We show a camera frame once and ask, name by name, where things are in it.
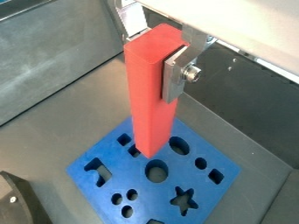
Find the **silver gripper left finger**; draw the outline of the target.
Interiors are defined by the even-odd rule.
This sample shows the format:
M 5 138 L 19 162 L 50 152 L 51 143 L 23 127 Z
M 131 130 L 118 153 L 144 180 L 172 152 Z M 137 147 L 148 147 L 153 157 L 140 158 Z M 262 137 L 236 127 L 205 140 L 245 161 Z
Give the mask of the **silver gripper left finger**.
M 122 42 L 130 42 L 148 30 L 142 5 L 136 0 L 114 0 Z

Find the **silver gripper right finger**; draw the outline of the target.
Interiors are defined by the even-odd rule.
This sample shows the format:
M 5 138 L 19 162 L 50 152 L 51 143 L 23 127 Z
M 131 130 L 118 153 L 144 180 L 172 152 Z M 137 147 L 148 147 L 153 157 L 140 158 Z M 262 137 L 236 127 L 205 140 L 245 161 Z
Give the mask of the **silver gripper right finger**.
M 184 83 L 200 78 L 196 59 L 217 40 L 188 24 L 181 25 L 181 46 L 162 62 L 162 100 L 170 103 L 182 93 Z

